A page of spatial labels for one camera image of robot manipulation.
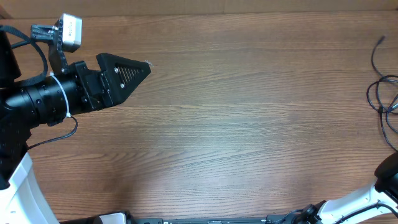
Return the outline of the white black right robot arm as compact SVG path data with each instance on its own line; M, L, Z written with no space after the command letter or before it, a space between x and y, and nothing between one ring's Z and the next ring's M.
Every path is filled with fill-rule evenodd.
M374 172L375 182L336 200L308 205L294 223L360 223L393 214L397 216L397 153L384 159Z

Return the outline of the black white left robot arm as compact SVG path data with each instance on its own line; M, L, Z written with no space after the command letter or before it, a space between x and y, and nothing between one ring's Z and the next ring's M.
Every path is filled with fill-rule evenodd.
M46 43L51 55L41 55L40 75L21 80L9 36L40 52ZM32 132L41 125L55 126L78 114L124 103L149 76L148 62L101 53L98 69L85 62L67 63L62 31L35 27L25 35L11 26L1 27L1 222L57 223L37 181L30 151Z

